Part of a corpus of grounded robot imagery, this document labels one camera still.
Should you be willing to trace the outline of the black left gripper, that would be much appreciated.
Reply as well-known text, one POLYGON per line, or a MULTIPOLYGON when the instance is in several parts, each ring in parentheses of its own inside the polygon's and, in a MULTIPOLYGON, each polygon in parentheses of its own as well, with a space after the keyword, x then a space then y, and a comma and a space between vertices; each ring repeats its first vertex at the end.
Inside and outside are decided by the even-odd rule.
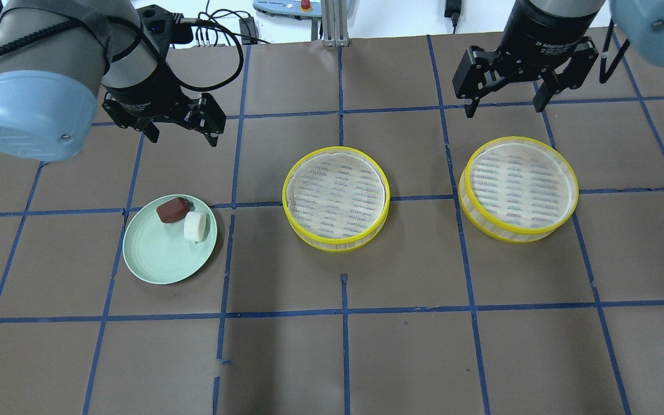
POLYGON ((104 86, 102 109, 121 129, 134 129, 156 144, 156 123, 172 123, 205 136, 211 147, 224 134, 227 116, 208 92, 184 94, 171 69, 155 69, 131 86, 104 86))

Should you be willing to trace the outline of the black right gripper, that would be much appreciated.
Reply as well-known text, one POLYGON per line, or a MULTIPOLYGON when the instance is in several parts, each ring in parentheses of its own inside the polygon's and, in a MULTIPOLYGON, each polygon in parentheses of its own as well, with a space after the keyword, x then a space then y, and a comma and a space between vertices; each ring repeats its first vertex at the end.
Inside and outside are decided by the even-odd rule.
POLYGON ((452 84, 456 97, 464 101, 471 119, 483 97, 495 91, 495 73, 515 81, 537 79, 543 69, 542 84, 533 98, 537 113, 543 112, 554 95, 583 85, 598 51, 585 37, 597 14, 580 17, 557 16, 546 12, 511 12, 503 37, 493 52, 469 47, 458 64, 452 84), (562 64, 567 66, 556 73, 562 64))

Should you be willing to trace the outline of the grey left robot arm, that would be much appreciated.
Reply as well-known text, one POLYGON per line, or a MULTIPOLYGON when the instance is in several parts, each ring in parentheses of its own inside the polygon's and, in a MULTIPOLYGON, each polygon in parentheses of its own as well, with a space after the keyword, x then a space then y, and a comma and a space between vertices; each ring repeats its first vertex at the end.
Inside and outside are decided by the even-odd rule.
POLYGON ((0 11, 0 152, 43 163, 84 147, 98 108, 150 142, 158 123, 197 131, 210 145, 227 117, 211 91, 167 63, 210 22, 129 1, 8 1, 0 11))

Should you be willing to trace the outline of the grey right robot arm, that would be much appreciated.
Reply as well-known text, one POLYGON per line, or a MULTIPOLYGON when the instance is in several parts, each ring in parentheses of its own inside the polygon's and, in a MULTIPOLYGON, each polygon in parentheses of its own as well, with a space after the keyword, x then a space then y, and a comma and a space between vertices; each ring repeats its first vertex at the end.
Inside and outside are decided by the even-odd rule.
POLYGON ((579 89, 595 63, 599 81, 611 78, 628 49, 664 67, 664 1, 611 1, 601 49, 587 35, 602 1, 516 1, 493 51, 469 46, 454 73, 456 97, 468 118, 483 97, 514 82, 540 81, 533 98, 545 110, 554 95, 579 89))

